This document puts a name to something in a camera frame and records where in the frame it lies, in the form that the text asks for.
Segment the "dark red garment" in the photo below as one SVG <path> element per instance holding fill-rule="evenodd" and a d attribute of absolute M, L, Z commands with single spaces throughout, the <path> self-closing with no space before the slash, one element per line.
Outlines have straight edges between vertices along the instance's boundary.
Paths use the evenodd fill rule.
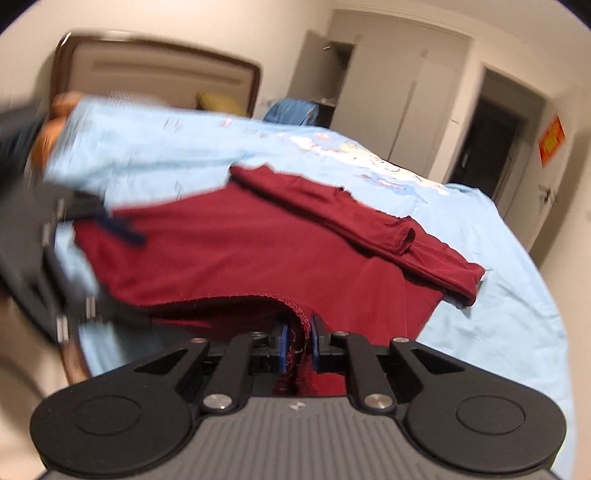
<path fill-rule="evenodd" d="M 303 396 L 345 391 L 342 377 L 315 372 L 305 357 L 314 316 L 383 345 L 416 338 L 445 297 L 475 302 L 483 267 L 414 219 L 266 166 L 229 173 L 215 191 L 114 211 L 141 244 L 76 221 L 76 244 L 100 285 L 153 311 L 197 306 L 194 328 L 217 339 L 266 329 L 287 307 L 298 318 L 287 369 Z"/>

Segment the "blue clothes pile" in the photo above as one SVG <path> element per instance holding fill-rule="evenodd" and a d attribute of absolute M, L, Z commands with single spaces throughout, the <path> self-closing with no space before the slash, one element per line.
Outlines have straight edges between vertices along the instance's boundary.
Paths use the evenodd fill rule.
<path fill-rule="evenodd" d="M 290 126 L 314 126 L 317 118 L 318 105 L 314 102 L 285 97 L 270 107 L 263 121 Z"/>

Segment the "light blue bed quilt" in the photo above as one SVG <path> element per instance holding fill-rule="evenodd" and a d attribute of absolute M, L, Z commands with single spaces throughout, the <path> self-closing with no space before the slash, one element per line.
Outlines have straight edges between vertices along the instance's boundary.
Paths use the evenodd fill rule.
<path fill-rule="evenodd" d="M 324 128 L 99 97 L 70 115 L 45 179 L 98 194 L 112 207 L 133 206 L 218 189 L 236 163 L 342 187 L 374 209 L 417 220 L 483 266 L 476 303 L 442 301 L 419 339 L 551 397 L 568 425 L 553 469 L 572 477 L 577 426 L 566 329 L 531 257 L 480 191 L 425 179 Z"/>

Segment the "orange pillow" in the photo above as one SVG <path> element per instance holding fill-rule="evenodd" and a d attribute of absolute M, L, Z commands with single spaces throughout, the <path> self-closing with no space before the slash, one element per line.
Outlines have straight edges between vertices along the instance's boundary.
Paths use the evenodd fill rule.
<path fill-rule="evenodd" d="M 83 97 L 84 94 L 81 92 L 70 91 L 58 94 L 54 98 L 50 108 L 50 120 L 41 128 L 32 148 L 31 165 L 35 171 L 45 170 L 68 117 Z"/>

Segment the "brown padded headboard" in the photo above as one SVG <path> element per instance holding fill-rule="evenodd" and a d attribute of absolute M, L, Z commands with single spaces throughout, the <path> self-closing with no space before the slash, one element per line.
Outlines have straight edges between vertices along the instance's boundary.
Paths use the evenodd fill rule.
<path fill-rule="evenodd" d="M 262 67 L 221 51 L 123 31 L 71 31 L 53 55 L 49 99 L 76 91 L 113 91 L 157 97 L 194 109 L 199 92 L 225 94 L 252 116 Z"/>

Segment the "yellow pillow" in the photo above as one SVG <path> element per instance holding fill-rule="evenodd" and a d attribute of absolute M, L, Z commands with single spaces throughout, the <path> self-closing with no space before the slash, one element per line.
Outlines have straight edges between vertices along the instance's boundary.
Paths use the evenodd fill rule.
<path fill-rule="evenodd" d="M 195 95 L 197 108 L 202 111 L 224 113 L 239 117 L 247 117 L 249 113 L 238 104 L 235 98 L 219 93 L 198 92 Z"/>

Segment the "white room door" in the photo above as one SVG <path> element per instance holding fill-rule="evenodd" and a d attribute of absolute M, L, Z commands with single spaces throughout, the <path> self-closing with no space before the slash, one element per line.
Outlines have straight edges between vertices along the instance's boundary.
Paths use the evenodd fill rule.
<path fill-rule="evenodd" d="M 552 160 L 543 168 L 540 162 L 538 141 L 553 117 L 558 115 L 562 122 L 566 141 L 558 149 Z M 547 103 L 542 114 L 539 128 L 534 137 L 530 159 L 523 170 L 513 199 L 506 215 L 505 223 L 526 250 L 530 250 L 542 230 L 550 213 L 547 205 L 540 208 L 538 185 L 550 186 L 558 194 L 570 155 L 574 137 L 579 127 L 580 105 L 573 94 L 563 95 Z"/>

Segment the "grey wardrobe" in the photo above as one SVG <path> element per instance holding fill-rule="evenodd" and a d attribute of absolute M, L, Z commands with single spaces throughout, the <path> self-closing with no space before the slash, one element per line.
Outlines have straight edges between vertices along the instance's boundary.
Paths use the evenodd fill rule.
<path fill-rule="evenodd" d="M 329 127 L 394 165 L 431 169 L 471 40 L 434 25 L 351 10 L 308 32 L 287 94 L 329 104 Z"/>

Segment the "red door decoration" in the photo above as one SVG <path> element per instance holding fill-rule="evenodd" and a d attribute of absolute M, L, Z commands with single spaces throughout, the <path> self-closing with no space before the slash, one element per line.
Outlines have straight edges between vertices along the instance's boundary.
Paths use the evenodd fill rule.
<path fill-rule="evenodd" d="M 565 141 L 566 135 L 562 122 L 560 117 L 555 115 L 538 141 L 540 162 L 543 168 L 548 165 Z"/>

